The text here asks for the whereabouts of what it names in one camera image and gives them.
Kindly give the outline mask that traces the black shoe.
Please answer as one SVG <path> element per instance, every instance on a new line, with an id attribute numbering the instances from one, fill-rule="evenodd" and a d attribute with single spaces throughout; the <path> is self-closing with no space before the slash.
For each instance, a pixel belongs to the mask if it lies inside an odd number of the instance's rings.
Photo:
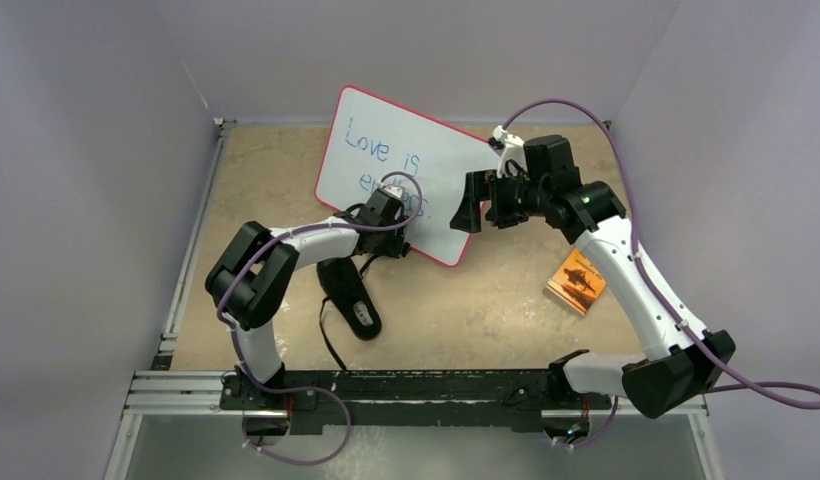
<path id="1" fill-rule="evenodd" d="M 363 274 L 379 258 L 372 255 L 357 268 L 350 258 L 336 258 L 316 265 L 325 299 L 333 303 L 352 333 L 360 340 L 375 339 L 382 331 L 382 319 L 363 283 Z"/>

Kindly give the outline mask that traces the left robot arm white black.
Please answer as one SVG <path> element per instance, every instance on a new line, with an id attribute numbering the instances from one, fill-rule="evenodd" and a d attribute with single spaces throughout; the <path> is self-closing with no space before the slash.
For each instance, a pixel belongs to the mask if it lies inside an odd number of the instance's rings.
<path id="1" fill-rule="evenodd" d="M 285 367 L 273 319 L 292 276 L 315 267 L 326 300 L 358 338 L 372 340 L 382 320 L 364 285 L 364 270 L 353 259 L 404 257 L 409 220 L 400 200 L 378 190 L 367 202 L 320 223 L 274 229 L 256 221 L 242 225 L 207 275 L 205 289 L 231 334 L 238 374 L 248 379 L 245 395 L 258 408 L 273 408 L 283 399 Z"/>

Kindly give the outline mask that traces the pink framed whiteboard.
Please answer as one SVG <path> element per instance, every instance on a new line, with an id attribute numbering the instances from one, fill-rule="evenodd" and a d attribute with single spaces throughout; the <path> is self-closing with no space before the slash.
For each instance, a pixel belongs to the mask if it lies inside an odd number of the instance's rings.
<path id="1" fill-rule="evenodd" d="M 407 229 L 411 247 L 454 267 L 469 243 L 468 234 L 449 226 L 465 176 L 498 163 L 482 137 L 347 85 L 338 96 L 314 195 L 342 210 L 367 200 L 386 178 L 404 188 L 406 209 L 418 213 Z"/>

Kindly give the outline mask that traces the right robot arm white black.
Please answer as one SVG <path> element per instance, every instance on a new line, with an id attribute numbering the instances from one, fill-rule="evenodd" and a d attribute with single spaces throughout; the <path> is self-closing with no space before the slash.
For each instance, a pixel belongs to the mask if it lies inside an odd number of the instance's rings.
<path id="1" fill-rule="evenodd" d="M 728 363 L 736 351 L 733 338 L 711 331 L 665 288 L 664 297 L 681 316 L 674 320 L 651 289 L 665 280 L 643 247 L 633 244 L 622 201 L 607 183 L 582 181 L 569 141 L 560 135 L 523 141 L 500 133 L 487 143 L 499 164 L 467 173 L 451 228 L 477 233 L 482 221 L 505 229 L 543 218 L 595 267 L 643 350 L 632 358 L 581 350 L 553 362 L 550 399 L 570 407 L 586 393 L 619 396 L 655 419 L 713 387 L 722 373 L 716 363 Z"/>

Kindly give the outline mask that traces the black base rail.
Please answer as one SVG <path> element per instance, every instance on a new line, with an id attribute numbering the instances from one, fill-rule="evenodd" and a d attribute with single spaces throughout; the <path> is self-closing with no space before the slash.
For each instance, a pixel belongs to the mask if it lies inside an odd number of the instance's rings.
<path id="1" fill-rule="evenodd" d="M 572 422 L 606 412 L 610 397 L 570 393 L 544 369 L 288 370 L 271 392 L 242 373 L 222 376 L 223 411 L 288 413 L 294 435 L 327 426 L 503 427 L 541 432 L 557 415 Z"/>

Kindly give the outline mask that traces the aluminium frame rail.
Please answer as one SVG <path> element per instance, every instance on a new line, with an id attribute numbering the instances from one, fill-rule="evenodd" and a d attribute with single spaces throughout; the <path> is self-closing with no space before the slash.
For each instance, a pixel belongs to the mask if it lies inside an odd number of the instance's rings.
<path id="1" fill-rule="evenodd" d="M 179 305 L 171 369 L 137 375 L 131 407 L 217 410 L 220 377 L 235 355 L 205 278 L 244 222 L 286 227 L 328 216 L 314 195 L 328 135 L 325 126 L 230 131 Z M 365 277 L 383 320 L 372 341 L 357 339 L 323 303 L 316 272 L 307 267 L 292 277 L 274 317 L 276 345 L 291 370 L 331 369 L 331 350 L 353 369 L 395 370 L 543 368 L 580 348 L 638 353 L 634 330 L 610 292 L 585 315 L 546 292 L 569 253 L 558 231 L 534 219 L 512 229 L 485 228 L 455 267 L 415 252 L 379 259 Z"/>

